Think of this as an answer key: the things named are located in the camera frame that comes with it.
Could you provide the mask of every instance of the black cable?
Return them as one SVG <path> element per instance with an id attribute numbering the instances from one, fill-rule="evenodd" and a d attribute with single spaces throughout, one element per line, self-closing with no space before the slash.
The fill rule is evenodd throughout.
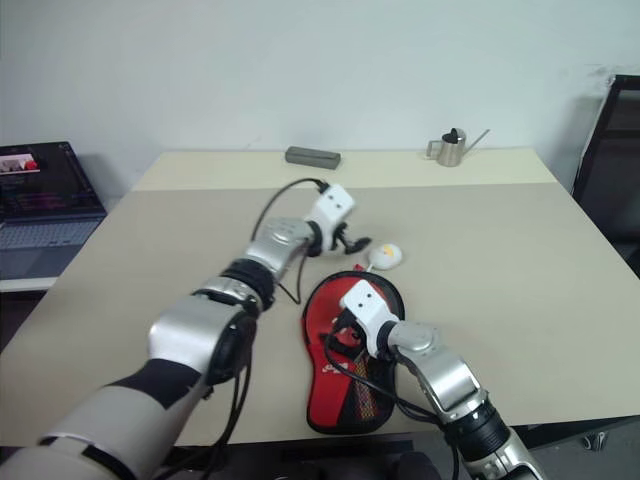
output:
<path id="1" fill-rule="evenodd" d="M 213 452 L 213 455 L 211 456 L 211 459 L 209 460 L 209 464 L 207 465 L 206 469 L 202 472 L 202 475 L 200 476 L 201 480 L 207 480 L 211 476 L 211 473 L 213 473 L 213 471 L 218 466 L 218 461 L 220 460 L 220 456 L 222 455 L 224 449 L 226 448 L 227 443 L 229 442 L 229 439 L 233 434 L 233 430 L 236 424 L 238 423 L 238 419 L 240 418 L 240 413 L 242 412 L 242 407 L 244 407 L 244 402 L 247 399 L 247 392 L 249 391 L 249 382 L 251 380 L 251 363 L 252 363 L 251 354 L 249 354 L 249 361 L 247 363 L 247 368 L 245 369 L 245 373 L 244 373 L 242 393 L 240 394 L 240 400 L 236 406 L 235 412 L 233 412 L 233 422 L 231 423 L 231 428 L 225 429 L 223 434 L 220 436 L 220 440 L 219 440 L 220 444 L 218 448 Z"/>
<path id="2" fill-rule="evenodd" d="M 422 417 L 420 419 L 421 422 L 431 423 L 433 425 L 440 426 L 440 424 L 441 424 L 440 419 L 438 419 L 438 417 L 434 413 L 432 413 L 432 412 L 430 412 L 430 411 L 428 411 L 428 410 L 426 410 L 426 409 L 424 409 L 422 407 L 419 407 L 418 405 L 415 405 L 415 404 L 409 402 L 408 400 L 405 400 L 404 398 L 400 398 L 394 392 L 390 392 L 389 390 L 386 390 L 385 388 L 381 387 L 380 385 L 372 382 L 368 378 L 364 378 L 364 377 L 361 377 L 358 374 L 350 372 L 347 368 L 344 368 L 342 365 L 340 365 L 340 363 L 338 363 L 338 361 L 336 361 L 336 359 L 333 358 L 333 356 L 330 354 L 330 351 L 329 351 L 329 342 L 331 341 L 331 338 L 333 338 L 333 336 L 336 334 L 337 331 L 338 331 L 338 328 L 336 326 L 334 326 L 331 329 L 331 332 L 329 332 L 329 335 L 327 335 L 327 338 L 325 338 L 324 345 L 323 345 L 324 355 L 325 355 L 325 357 L 327 357 L 327 360 L 329 361 L 329 363 L 331 364 L 331 366 L 333 368 L 338 370 L 343 375 L 346 375 L 347 377 L 352 378 L 353 380 L 366 385 L 370 389 L 375 390 L 376 392 L 379 392 L 379 393 L 381 393 L 381 394 L 383 394 L 383 395 L 385 395 L 387 397 L 390 397 L 391 399 L 393 399 L 393 401 L 397 405 L 402 405 L 403 407 L 406 407 L 406 409 L 408 409 L 408 410 L 413 410 L 414 413 L 421 414 L 422 415 Z"/>
<path id="3" fill-rule="evenodd" d="M 218 452 L 222 450 L 224 446 L 226 446 L 226 443 L 229 441 L 229 438 L 233 433 L 236 423 L 238 422 L 238 417 L 240 416 L 240 412 L 242 411 L 242 407 L 244 406 L 244 402 L 247 397 L 247 392 L 249 390 L 250 379 L 251 379 L 251 357 L 249 357 L 249 361 L 245 369 L 244 383 L 242 386 L 242 393 L 239 395 L 240 396 L 239 401 L 238 401 L 238 389 L 240 386 L 240 376 L 237 375 L 236 377 L 234 377 L 234 390 L 233 390 L 233 399 L 231 403 L 231 410 L 229 411 L 227 424 L 222 434 L 220 434 L 220 437 L 218 437 L 218 440 L 216 440 L 215 443 L 209 445 L 208 447 L 198 448 L 196 452 L 180 460 L 178 463 L 176 463 L 169 469 L 165 470 L 160 475 L 154 477 L 153 480 L 166 480 L 172 477 L 173 475 L 175 475 L 176 473 L 184 470 L 193 462 L 207 455 L 212 455 L 212 458 L 213 456 L 215 456 L 217 460 L 219 455 Z"/>
<path id="4" fill-rule="evenodd" d="M 256 239 L 256 236 L 258 235 L 258 230 L 260 229 L 260 225 L 262 224 L 264 217 L 267 215 L 267 213 L 269 212 L 269 209 L 271 209 L 271 207 L 273 206 L 274 202 L 278 199 L 278 197 L 280 197 L 280 195 L 282 195 L 284 192 L 289 190 L 291 187 L 294 187 L 296 185 L 299 185 L 301 183 L 306 183 L 306 182 L 315 183 L 318 186 L 318 190 L 320 191 L 320 193 L 324 192 L 329 187 L 329 184 L 324 180 L 320 180 L 319 178 L 311 178 L 311 177 L 300 178 L 298 180 L 295 180 L 291 183 L 286 184 L 269 199 L 267 204 L 264 206 L 264 208 L 260 212 L 260 215 L 258 216 L 258 220 L 256 220 L 256 224 L 253 226 L 253 231 L 251 232 L 251 241 L 254 241 Z M 307 258 L 307 255 L 305 254 L 302 257 L 302 260 L 300 261 L 300 265 L 298 267 L 298 280 L 296 281 L 297 298 L 294 297 L 293 294 L 282 283 L 278 283 L 278 286 L 282 289 L 282 291 L 286 293 L 287 296 L 291 299 L 291 301 L 296 305 L 302 304 L 302 296 L 300 295 L 300 279 L 302 278 L 302 268 L 304 267 L 304 262 L 306 258 Z"/>
<path id="5" fill-rule="evenodd" d="M 451 456 L 453 457 L 453 473 L 451 474 L 451 480 L 458 480 L 458 475 L 460 475 L 460 456 L 455 445 L 449 445 L 449 447 L 451 448 Z"/>
<path id="6" fill-rule="evenodd" d="M 295 303 L 296 305 L 301 305 L 302 304 L 302 293 L 301 293 L 301 286 L 302 286 L 302 269 L 304 268 L 304 263 L 307 261 L 307 252 L 304 253 L 304 255 L 302 255 L 302 259 L 300 259 L 300 263 L 298 264 L 298 276 L 296 278 L 296 295 L 297 298 L 293 296 L 293 294 L 287 290 L 287 288 L 282 285 L 282 283 L 278 283 L 278 286 L 282 289 L 282 291 L 284 293 L 287 294 L 287 296 L 291 299 L 291 301 L 293 303 Z"/>
<path id="7" fill-rule="evenodd" d="M 327 360 L 329 361 L 329 363 L 333 368 L 338 370 L 343 375 L 346 375 L 349 378 L 352 378 L 353 380 L 366 385 L 372 390 L 375 390 L 377 392 L 382 393 L 383 395 L 391 397 L 395 401 L 396 405 L 398 406 L 398 409 L 404 415 L 411 418 L 412 420 L 416 420 L 418 422 L 430 423 L 432 425 L 437 425 L 439 428 L 442 429 L 442 426 L 443 426 L 442 421 L 440 421 L 440 419 L 434 413 L 429 412 L 428 410 L 425 410 L 424 408 L 419 407 L 418 405 L 415 405 L 398 396 L 398 393 L 396 391 L 395 373 L 393 374 L 393 377 L 392 377 L 393 391 L 388 391 L 382 388 L 380 385 L 377 385 L 376 383 L 370 381 L 369 379 L 361 377 L 360 375 L 357 375 L 353 372 L 350 372 L 348 369 L 340 365 L 340 363 L 338 363 L 336 359 L 333 358 L 333 356 L 330 354 L 330 349 L 329 349 L 329 342 L 331 341 L 331 338 L 335 338 L 334 335 L 337 333 L 339 329 L 340 329 L 339 325 L 334 326 L 331 329 L 331 332 L 329 333 L 329 335 L 327 335 L 327 338 L 325 338 L 324 345 L 323 345 L 324 356 L 327 357 Z M 458 454 L 458 449 L 454 445 L 449 445 L 449 447 L 451 448 L 451 456 L 453 459 L 453 473 L 451 475 L 451 479 L 458 480 L 458 477 L 460 475 L 460 458 Z"/>
<path id="8" fill-rule="evenodd" d="M 287 183 L 284 187 L 278 190 L 273 195 L 273 197 L 271 197 L 271 199 L 269 199 L 267 204 L 262 209 L 262 212 L 260 212 L 260 216 L 258 217 L 258 220 L 256 220 L 256 224 L 253 227 L 253 232 L 251 232 L 251 241 L 254 241 L 256 239 L 256 235 L 258 234 L 258 230 L 260 229 L 262 220 L 264 220 L 265 215 L 267 214 L 271 206 L 274 204 L 274 202 L 278 199 L 278 197 L 282 195 L 284 192 L 286 192 L 287 190 L 289 190 L 291 187 L 294 187 L 296 185 L 299 185 L 301 183 L 306 183 L 306 182 L 315 183 L 318 186 L 318 190 L 320 190 L 321 193 L 324 192 L 328 187 L 327 182 L 320 180 L 319 178 L 311 178 L 311 177 L 300 178 L 291 183 Z"/>

